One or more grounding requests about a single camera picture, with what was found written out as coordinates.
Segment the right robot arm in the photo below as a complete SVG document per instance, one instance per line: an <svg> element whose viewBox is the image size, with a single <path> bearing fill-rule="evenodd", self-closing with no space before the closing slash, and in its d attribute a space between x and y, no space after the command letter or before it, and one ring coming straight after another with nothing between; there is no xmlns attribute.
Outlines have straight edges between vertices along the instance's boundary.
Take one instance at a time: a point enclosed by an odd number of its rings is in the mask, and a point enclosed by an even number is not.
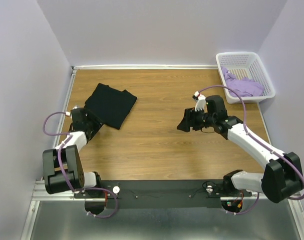
<svg viewBox="0 0 304 240"><path fill-rule="evenodd" d="M223 178L222 191L233 196L239 190L264 194L273 203L279 203L304 190L300 159L293 152L284 153L252 132L242 120L228 115L223 98L193 95L195 107L186 108L177 129L183 132L213 130L246 151L263 168L263 173L235 170Z"/></svg>

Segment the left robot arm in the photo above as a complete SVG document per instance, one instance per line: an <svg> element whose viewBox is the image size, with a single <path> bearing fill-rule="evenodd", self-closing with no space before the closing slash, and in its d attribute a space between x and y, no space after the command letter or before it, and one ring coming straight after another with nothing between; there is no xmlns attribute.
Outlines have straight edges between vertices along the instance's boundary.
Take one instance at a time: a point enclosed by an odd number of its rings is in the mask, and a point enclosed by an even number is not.
<svg viewBox="0 0 304 240"><path fill-rule="evenodd" d="M72 119L67 132L50 133L46 131L46 123L54 115L65 115ZM95 171L83 170L80 150L92 140L103 123L83 107L75 107L70 111L50 114L44 121L43 132L48 136L65 136L56 147L45 150L42 154L43 177L48 194L62 193L68 190L85 190L89 196L96 198L103 190L99 174Z"/></svg>

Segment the black t shirt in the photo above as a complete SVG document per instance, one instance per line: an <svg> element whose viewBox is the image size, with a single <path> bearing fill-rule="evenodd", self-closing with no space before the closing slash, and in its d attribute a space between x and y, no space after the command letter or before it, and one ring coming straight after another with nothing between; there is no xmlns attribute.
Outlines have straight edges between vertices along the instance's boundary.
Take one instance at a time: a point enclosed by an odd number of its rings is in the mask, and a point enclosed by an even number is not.
<svg viewBox="0 0 304 240"><path fill-rule="evenodd" d="M136 100L137 97L127 90L120 91L99 83L85 101L84 108L103 124L119 130Z"/></svg>

